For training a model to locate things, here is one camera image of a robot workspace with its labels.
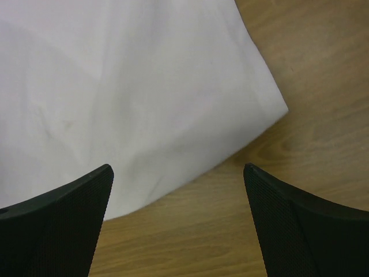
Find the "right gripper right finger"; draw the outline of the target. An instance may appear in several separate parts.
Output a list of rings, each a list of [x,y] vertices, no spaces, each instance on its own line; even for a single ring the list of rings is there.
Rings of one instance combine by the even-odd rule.
[[[245,165],[244,183],[268,276],[368,276],[368,212]]]

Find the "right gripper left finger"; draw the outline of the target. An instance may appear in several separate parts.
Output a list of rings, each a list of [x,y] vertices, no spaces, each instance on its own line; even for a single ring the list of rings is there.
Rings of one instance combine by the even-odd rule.
[[[113,180],[104,164],[1,208],[1,276],[88,276]]]

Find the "white t shirt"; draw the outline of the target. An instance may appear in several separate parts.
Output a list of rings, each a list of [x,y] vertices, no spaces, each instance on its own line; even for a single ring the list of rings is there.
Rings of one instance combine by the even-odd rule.
[[[234,1],[2,1],[1,206],[110,164],[106,219],[288,112]]]

